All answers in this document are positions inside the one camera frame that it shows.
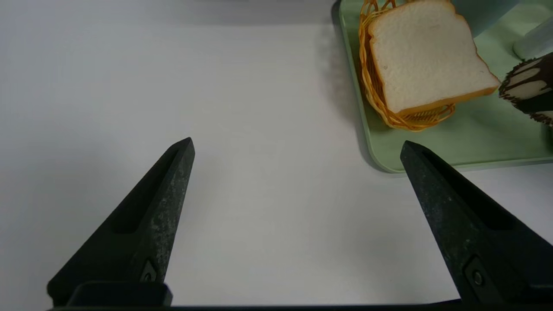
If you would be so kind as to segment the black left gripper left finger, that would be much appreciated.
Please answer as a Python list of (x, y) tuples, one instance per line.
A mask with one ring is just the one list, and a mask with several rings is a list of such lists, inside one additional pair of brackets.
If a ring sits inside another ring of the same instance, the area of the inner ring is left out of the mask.
[(48, 282), (54, 307), (166, 307), (164, 279), (195, 147), (172, 144)]

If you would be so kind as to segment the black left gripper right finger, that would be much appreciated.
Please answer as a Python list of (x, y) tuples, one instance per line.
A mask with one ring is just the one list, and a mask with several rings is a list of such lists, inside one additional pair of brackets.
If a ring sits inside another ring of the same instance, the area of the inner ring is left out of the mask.
[(421, 144), (400, 159), (463, 303), (552, 306), (547, 240)]

